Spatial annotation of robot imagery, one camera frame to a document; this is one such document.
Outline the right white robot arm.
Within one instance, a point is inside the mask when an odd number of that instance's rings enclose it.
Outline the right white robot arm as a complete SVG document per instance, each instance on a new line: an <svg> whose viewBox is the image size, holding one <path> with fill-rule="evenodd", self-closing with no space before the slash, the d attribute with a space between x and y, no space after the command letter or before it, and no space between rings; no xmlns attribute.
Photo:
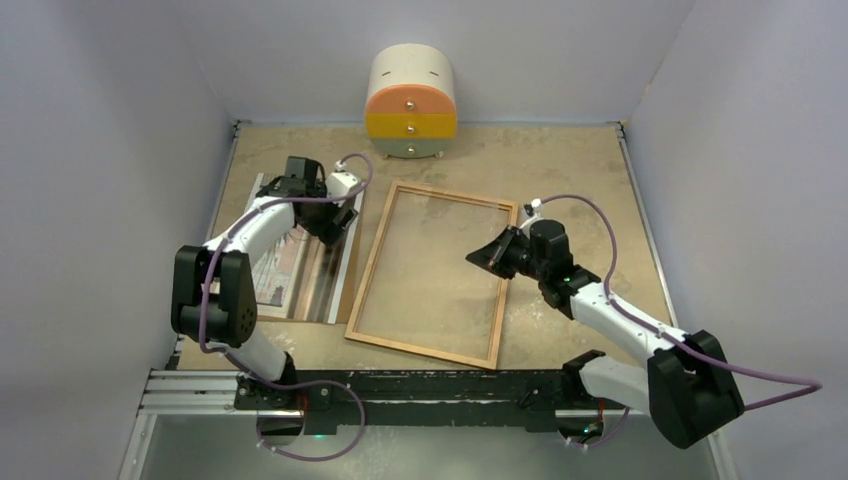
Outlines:
<svg viewBox="0 0 848 480"><path fill-rule="evenodd" d="M602 352L569 363L561 392L576 407L596 398L613 400L650 416L660 434L685 449L746 410L726 357L706 331L686 333L658 320L635 320L601 278L573 259L565 227L534 220L508 226L466 261L501 279L536 281L544 301L567 318L590 327L636 360L627 365Z"/></svg>

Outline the round drawer cabinet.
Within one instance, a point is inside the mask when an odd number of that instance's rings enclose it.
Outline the round drawer cabinet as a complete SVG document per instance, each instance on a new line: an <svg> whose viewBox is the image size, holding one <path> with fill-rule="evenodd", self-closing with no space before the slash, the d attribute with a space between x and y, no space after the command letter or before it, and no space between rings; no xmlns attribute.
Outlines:
<svg viewBox="0 0 848 480"><path fill-rule="evenodd" d="M443 157L458 129L448 57L418 43L380 51L370 69L363 120L368 138L385 157Z"/></svg>

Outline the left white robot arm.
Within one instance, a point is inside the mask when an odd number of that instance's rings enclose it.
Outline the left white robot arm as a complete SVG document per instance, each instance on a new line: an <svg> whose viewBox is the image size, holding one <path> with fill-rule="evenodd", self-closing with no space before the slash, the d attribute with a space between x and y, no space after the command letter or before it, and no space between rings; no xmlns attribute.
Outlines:
<svg viewBox="0 0 848 480"><path fill-rule="evenodd" d="M185 245L175 255L170 321L205 354L219 354L251 380L272 408L297 399L299 382L292 356L257 331L259 317L252 269L272 245L302 229L332 247L358 216L356 198L369 186L374 167L360 178L348 156L332 172L306 157L290 156L283 174L255 194L245 213L201 246Z"/></svg>

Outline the aluminium rail frame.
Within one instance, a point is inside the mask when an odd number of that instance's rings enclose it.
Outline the aluminium rail frame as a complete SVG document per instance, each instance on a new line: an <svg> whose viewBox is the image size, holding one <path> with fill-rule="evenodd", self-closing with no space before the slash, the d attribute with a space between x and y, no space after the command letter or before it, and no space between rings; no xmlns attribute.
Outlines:
<svg viewBox="0 0 848 480"><path fill-rule="evenodd" d="M303 460L353 458L377 426L549 432L616 442L606 413L652 421L686 449L745 409L718 339L675 325L619 128L463 126L439 157L359 149L353 128L251 126L213 238L181 247L169 309L188 356L170 390L193 415L249 422L278 454L299 421ZM270 322L251 270L276 242L344 248L340 325Z"/></svg>

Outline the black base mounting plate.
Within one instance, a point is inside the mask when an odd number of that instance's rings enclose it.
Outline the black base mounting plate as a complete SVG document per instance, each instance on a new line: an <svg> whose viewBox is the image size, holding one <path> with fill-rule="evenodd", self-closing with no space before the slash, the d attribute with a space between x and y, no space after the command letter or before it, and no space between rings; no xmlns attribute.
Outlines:
<svg viewBox="0 0 848 480"><path fill-rule="evenodd" d="M274 387L237 378L238 410L305 416L307 435L340 426L520 427L582 434L619 404L590 397L569 370L306 370Z"/></svg>

